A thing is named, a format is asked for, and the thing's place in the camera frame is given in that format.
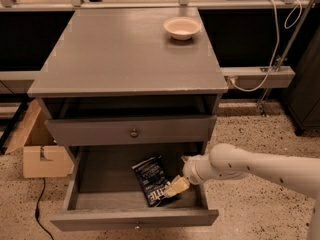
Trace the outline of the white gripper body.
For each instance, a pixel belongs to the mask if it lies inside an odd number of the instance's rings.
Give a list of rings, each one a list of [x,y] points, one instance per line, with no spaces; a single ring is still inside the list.
[[[183,176],[193,185],[199,185],[214,176],[214,170],[208,155],[189,156],[184,162]]]

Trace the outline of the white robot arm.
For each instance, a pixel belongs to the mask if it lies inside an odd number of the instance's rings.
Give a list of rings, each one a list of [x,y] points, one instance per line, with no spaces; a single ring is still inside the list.
[[[314,198],[307,240],[320,240],[320,159],[254,153],[221,143],[205,155],[187,156],[183,161],[183,176],[177,176],[165,188],[165,197],[184,192],[191,184],[252,174]]]

